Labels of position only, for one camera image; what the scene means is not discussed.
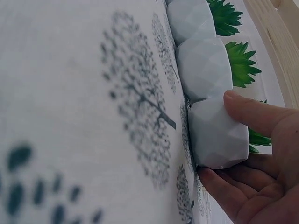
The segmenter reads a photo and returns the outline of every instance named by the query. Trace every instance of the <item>hand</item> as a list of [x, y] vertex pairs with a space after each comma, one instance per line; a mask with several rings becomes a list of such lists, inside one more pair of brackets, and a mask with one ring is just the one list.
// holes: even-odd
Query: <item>hand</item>
[[272, 155], [250, 154], [226, 170], [198, 171], [202, 184], [237, 224], [299, 223], [299, 110], [224, 95], [229, 115], [272, 139]]

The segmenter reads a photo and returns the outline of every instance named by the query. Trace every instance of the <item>green succulent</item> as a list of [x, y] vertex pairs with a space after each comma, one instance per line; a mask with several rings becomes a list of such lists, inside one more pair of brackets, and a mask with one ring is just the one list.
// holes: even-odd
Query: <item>green succulent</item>
[[271, 139], [267, 137], [263, 137], [259, 133], [255, 132], [251, 128], [248, 128], [249, 131], [249, 141], [250, 141], [250, 146], [249, 146], [249, 152], [250, 153], [259, 153], [259, 151], [254, 148], [254, 146], [271, 146]]
[[213, 15], [217, 35], [231, 36], [239, 33], [239, 30], [233, 26], [241, 25], [239, 19], [242, 12], [235, 11], [234, 5], [224, 4], [223, 0], [207, 0], [207, 2]]
[[233, 86], [246, 88], [246, 85], [255, 82], [254, 78], [250, 75], [257, 75], [262, 71], [258, 68], [252, 67], [256, 62], [250, 60], [250, 58], [256, 53], [256, 51], [249, 51], [245, 53], [248, 47], [247, 43], [230, 42], [225, 45], [228, 53], [228, 58], [232, 70]]

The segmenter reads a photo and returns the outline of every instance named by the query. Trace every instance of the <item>fingernail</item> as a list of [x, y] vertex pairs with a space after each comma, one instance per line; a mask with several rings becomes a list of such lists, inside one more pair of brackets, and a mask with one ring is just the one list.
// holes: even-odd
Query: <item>fingernail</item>
[[240, 95], [237, 94], [235, 91], [233, 90], [228, 90], [224, 93], [224, 97], [226, 98], [230, 98], [230, 99], [233, 99], [233, 98], [236, 98], [236, 97], [239, 97]]

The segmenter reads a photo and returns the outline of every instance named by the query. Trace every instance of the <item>finger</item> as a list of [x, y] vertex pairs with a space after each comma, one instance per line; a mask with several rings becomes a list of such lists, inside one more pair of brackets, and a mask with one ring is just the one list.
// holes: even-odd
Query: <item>finger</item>
[[259, 169], [274, 179], [277, 179], [279, 174], [278, 165], [272, 155], [249, 154], [248, 159], [243, 164], [253, 169]]
[[234, 91], [227, 91], [224, 94], [224, 106], [233, 119], [266, 137], [271, 137], [274, 127], [281, 120], [298, 113], [295, 109], [276, 107], [243, 98]]
[[221, 177], [223, 180], [225, 180], [227, 183], [230, 183], [231, 185], [240, 189], [240, 191], [242, 191], [248, 199], [251, 199], [253, 196], [255, 196], [257, 194], [257, 191], [255, 189], [253, 189], [252, 187], [250, 187], [244, 183], [240, 183], [238, 181], [233, 180], [229, 175], [227, 175], [226, 173], [224, 173], [222, 171], [216, 171], [216, 174], [219, 177]]
[[237, 165], [224, 171], [235, 181], [244, 183], [257, 191], [261, 191], [264, 187], [275, 182], [275, 179], [265, 172]]
[[247, 197], [237, 187], [229, 184], [214, 171], [202, 168], [198, 171], [201, 183], [222, 207], [228, 217], [235, 220]]

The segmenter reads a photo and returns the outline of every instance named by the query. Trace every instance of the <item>dark green leaf print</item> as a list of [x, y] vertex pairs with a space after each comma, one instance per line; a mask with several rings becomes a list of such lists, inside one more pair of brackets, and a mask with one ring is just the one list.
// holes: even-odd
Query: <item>dark green leaf print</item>
[[81, 193], [80, 186], [72, 187], [71, 193], [70, 193], [70, 202], [75, 203], [78, 200], [80, 193]]
[[92, 219], [91, 219], [91, 223], [92, 223], [92, 224], [99, 224], [100, 221], [101, 221], [101, 218], [102, 218], [102, 210], [99, 210], [99, 211], [97, 211], [97, 212], [93, 215], [93, 217], [92, 217]]
[[31, 156], [32, 148], [30, 145], [22, 144], [14, 147], [8, 156], [8, 170], [15, 172], [20, 166], [27, 164]]
[[24, 188], [21, 183], [13, 184], [10, 187], [9, 198], [7, 202], [7, 212], [11, 216], [15, 216], [20, 210], [24, 200]]
[[62, 224], [65, 219], [65, 207], [61, 204], [53, 209], [52, 224]]
[[45, 196], [45, 184], [39, 179], [36, 183], [36, 189], [33, 197], [33, 204], [41, 205]]
[[54, 193], [58, 193], [59, 190], [61, 189], [61, 182], [62, 182], [62, 175], [56, 174], [54, 184], [53, 184], [53, 192]]

